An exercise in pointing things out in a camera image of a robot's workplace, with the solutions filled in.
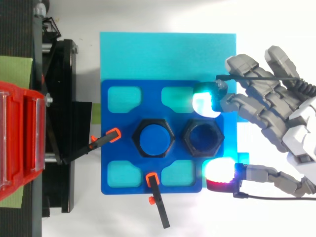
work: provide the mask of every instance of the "black bracket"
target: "black bracket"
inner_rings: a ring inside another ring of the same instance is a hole
[[[63,158],[63,162],[65,164],[69,164],[72,161],[78,159],[79,157],[82,157],[85,154],[88,154],[89,152],[102,147],[108,142],[113,142],[120,138],[120,132],[116,128],[116,130],[107,133],[105,136],[98,138],[97,140],[92,141],[89,145],[82,147],[81,149],[73,152],[69,157]]]
[[[156,203],[163,228],[164,229],[169,228],[170,224],[169,224],[168,216],[166,213],[166,209],[164,208],[164,205],[163,205],[157,177],[155,175],[148,176],[148,182],[149,182],[148,185],[150,186],[153,192],[153,197],[150,197],[149,201],[151,204]]]

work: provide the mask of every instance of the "bolt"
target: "bolt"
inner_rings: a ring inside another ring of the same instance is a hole
[[[74,46],[73,46],[73,53],[74,53],[74,54],[78,54],[78,51],[79,51],[78,46],[77,46],[77,45],[74,45]]]
[[[50,97],[49,93],[45,96],[45,103],[47,107],[49,107],[50,104],[53,103],[53,98]]]
[[[38,18],[45,18],[46,17],[46,7],[44,3],[38,3],[33,9],[34,16]]]

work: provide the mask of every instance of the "white background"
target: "white background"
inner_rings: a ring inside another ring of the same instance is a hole
[[[280,46],[300,76],[315,84],[316,15],[311,0],[51,0],[64,39],[79,46],[77,100],[100,102],[99,32],[237,33],[237,53],[268,70],[265,49]],[[91,134],[100,135],[94,125]],[[301,176],[260,130],[238,125],[238,151],[252,164]],[[244,182],[242,191],[284,197],[273,184]],[[162,228],[149,195],[105,196],[100,191],[100,151],[76,163],[75,208],[52,209],[43,219],[43,237],[266,237],[315,236],[312,201],[234,199],[203,190],[165,194],[171,227]]]

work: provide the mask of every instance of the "black metal frame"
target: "black metal frame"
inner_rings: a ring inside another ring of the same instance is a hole
[[[43,75],[53,103],[47,108],[46,152],[56,162],[45,164],[43,172],[43,217],[49,208],[61,207],[62,213],[74,208],[75,162],[63,162],[89,143],[92,103],[75,102],[76,54],[71,39],[54,41],[50,53],[43,54]]]

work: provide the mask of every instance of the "hexagonal nut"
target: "hexagonal nut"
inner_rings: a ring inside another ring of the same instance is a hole
[[[193,118],[182,133],[182,140],[193,157],[214,157],[225,137],[215,119]]]
[[[165,152],[163,152],[162,154],[154,155],[154,156],[144,152],[142,147],[141,147],[141,144],[140,144],[140,136],[141,136],[143,129],[149,125],[152,125],[152,124],[156,124],[156,125],[160,125],[160,126],[164,127],[170,136],[170,144],[169,144],[168,149]],[[172,147],[174,140],[175,140],[175,137],[174,137],[174,134],[173,134],[169,124],[167,123],[167,121],[165,119],[146,118],[146,119],[143,119],[140,122],[140,124],[138,125],[138,127],[136,128],[136,130],[132,136],[132,140],[133,140],[137,150],[139,151],[139,153],[142,157],[145,157],[145,158],[163,158],[167,155],[170,148]]]

